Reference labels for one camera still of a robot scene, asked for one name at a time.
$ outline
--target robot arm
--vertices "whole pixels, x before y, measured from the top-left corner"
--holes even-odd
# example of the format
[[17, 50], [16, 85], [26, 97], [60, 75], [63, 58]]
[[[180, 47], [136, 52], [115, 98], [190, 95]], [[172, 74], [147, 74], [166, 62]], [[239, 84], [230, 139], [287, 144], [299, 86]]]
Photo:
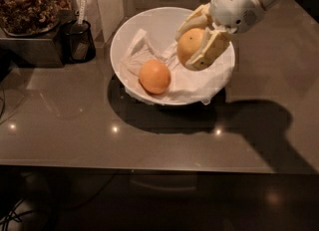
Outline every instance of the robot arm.
[[175, 38], [178, 41], [179, 37], [190, 28], [204, 27], [206, 37], [203, 39], [210, 34], [210, 40], [202, 43], [200, 50], [186, 62], [186, 67], [190, 70], [202, 70], [209, 67], [228, 47], [232, 34], [247, 32], [264, 18], [265, 13], [273, 5], [280, 1], [211, 0], [210, 3], [199, 6], [178, 28]]

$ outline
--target black container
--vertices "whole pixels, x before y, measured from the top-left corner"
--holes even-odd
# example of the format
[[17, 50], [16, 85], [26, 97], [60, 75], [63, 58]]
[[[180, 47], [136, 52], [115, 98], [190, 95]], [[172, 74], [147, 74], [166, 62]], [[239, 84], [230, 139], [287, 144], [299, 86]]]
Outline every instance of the black container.
[[76, 20], [69, 21], [61, 26], [60, 32], [63, 45], [63, 59], [65, 63], [82, 63], [96, 57], [96, 48], [91, 34], [91, 24], [83, 21], [84, 30], [71, 32]]

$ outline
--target glass jar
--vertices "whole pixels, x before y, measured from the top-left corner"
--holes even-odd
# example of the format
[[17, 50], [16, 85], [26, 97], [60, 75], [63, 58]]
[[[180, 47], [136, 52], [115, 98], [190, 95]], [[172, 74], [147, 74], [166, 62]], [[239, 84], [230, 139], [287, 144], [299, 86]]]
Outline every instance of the glass jar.
[[9, 36], [34, 36], [58, 23], [55, 0], [0, 0], [0, 26]]

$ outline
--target white bowl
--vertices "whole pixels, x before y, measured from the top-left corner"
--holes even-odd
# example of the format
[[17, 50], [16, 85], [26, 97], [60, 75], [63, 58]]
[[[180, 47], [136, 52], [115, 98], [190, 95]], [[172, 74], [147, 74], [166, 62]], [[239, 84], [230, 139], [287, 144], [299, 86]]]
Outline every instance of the white bowl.
[[201, 76], [209, 77], [210, 83], [209, 86], [207, 86], [209, 89], [205, 91], [205, 94], [200, 93], [197, 95], [194, 92], [188, 93], [187, 89], [179, 89], [180, 92], [185, 91], [185, 96], [182, 100], [180, 98], [175, 100], [172, 98], [167, 99], [163, 96], [151, 96], [144, 90], [129, 87], [128, 78], [123, 73], [120, 73], [123, 56], [131, 44], [132, 39], [140, 29], [147, 31], [148, 35], [152, 36], [153, 47], [159, 52], [163, 52], [174, 42], [176, 30], [191, 12], [191, 10], [175, 7], [162, 7], [148, 10], [129, 19], [117, 31], [111, 45], [111, 63], [117, 77], [126, 87], [126, 91], [130, 96], [147, 104], [167, 106], [183, 106], [195, 102], [209, 104], [210, 99], [227, 84], [235, 64], [235, 53], [231, 43], [225, 53], [208, 69], [202, 72], [184, 71], [185, 73], [190, 73], [189, 78], [191, 80], [191, 75], [198, 76], [198, 73], [201, 73]]

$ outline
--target countertop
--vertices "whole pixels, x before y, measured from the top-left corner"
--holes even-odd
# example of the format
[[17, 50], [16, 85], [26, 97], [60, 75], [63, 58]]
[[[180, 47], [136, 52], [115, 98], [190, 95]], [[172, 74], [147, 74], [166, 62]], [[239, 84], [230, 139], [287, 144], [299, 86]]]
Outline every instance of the countertop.
[[110, 43], [88, 63], [6, 77], [1, 165], [319, 171], [319, 25], [295, 1], [234, 39], [236, 67], [209, 106], [132, 99], [114, 76]]

